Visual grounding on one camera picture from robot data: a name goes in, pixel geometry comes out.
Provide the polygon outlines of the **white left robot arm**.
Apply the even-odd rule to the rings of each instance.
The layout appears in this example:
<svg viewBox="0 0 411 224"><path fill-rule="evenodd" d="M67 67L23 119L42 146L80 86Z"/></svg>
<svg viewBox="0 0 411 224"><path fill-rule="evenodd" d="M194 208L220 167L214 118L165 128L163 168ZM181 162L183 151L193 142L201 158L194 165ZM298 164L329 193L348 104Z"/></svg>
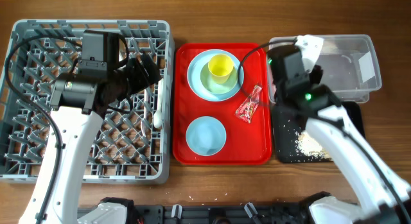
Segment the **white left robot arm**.
<svg viewBox="0 0 411 224"><path fill-rule="evenodd" d="M126 38L119 33L86 30L82 54L52 86L51 111L36 108L50 123L48 143L31 200L20 223L76 223L80 191L91 146L111 103L160 80L146 54L120 60Z"/></svg>

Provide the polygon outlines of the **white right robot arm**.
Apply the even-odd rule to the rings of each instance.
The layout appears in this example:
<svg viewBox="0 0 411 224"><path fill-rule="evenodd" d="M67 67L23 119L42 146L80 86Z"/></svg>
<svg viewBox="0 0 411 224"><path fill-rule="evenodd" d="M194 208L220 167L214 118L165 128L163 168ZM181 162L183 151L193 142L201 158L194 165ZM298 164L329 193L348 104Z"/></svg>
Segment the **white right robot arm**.
<svg viewBox="0 0 411 224"><path fill-rule="evenodd" d="M391 170L363 138L341 101L311 82L294 44L267 53L274 75L275 107L299 118L301 127L330 155L352 187L358 205L325 196L308 209L314 223L410 223L410 184Z"/></svg>

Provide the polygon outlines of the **white plastic spoon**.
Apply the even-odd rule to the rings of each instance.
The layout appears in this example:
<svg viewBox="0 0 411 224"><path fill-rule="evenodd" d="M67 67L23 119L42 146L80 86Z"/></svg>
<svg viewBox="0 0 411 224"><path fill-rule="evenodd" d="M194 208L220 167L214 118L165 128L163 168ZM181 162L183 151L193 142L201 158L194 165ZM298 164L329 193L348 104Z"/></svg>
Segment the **white plastic spoon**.
<svg viewBox="0 0 411 224"><path fill-rule="evenodd" d="M157 95L157 109L156 109L156 111L153 115L153 125L157 129L159 129L162 126L162 119L161 119L162 110L161 110L161 107L162 107L163 87L164 87L164 80L161 79L158 82L158 89L157 89L157 92L158 92L158 95Z"/></svg>

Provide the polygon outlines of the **white plastic fork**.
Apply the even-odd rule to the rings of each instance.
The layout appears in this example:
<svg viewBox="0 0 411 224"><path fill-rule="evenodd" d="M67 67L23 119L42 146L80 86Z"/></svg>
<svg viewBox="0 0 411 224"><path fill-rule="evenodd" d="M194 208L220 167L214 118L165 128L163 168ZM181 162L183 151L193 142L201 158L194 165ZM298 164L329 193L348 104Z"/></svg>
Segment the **white plastic fork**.
<svg viewBox="0 0 411 224"><path fill-rule="evenodd" d="M143 119L141 121L141 132L143 137L146 137L146 128L147 128L147 115L148 115L148 109L147 109L147 104L149 103L150 99L150 94L149 90L145 89L144 90L144 101L143 101Z"/></svg>

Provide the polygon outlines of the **food scraps rice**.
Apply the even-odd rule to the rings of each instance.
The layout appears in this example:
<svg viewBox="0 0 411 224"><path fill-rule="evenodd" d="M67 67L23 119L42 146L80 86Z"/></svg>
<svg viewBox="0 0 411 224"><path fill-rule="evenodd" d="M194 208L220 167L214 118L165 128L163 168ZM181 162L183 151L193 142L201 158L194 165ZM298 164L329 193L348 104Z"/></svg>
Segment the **food scraps rice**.
<svg viewBox="0 0 411 224"><path fill-rule="evenodd" d="M306 130L291 119L282 119L279 124L277 156L284 163L327 162L328 152Z"/></svg>

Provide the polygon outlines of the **light blue bowl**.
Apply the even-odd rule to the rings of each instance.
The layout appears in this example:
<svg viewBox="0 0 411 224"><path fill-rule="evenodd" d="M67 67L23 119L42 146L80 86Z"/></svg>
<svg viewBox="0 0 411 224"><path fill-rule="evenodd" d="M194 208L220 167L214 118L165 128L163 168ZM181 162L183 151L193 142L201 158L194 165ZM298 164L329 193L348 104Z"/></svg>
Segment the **light blue bowl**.
<svg viewBox="0 0 411 224"><path fill-rule="evenodd" d="M189 149L199 156L210 157L220 152L227 141L224 125L216 118L202 116L194 119L186 130Z"/></svg>

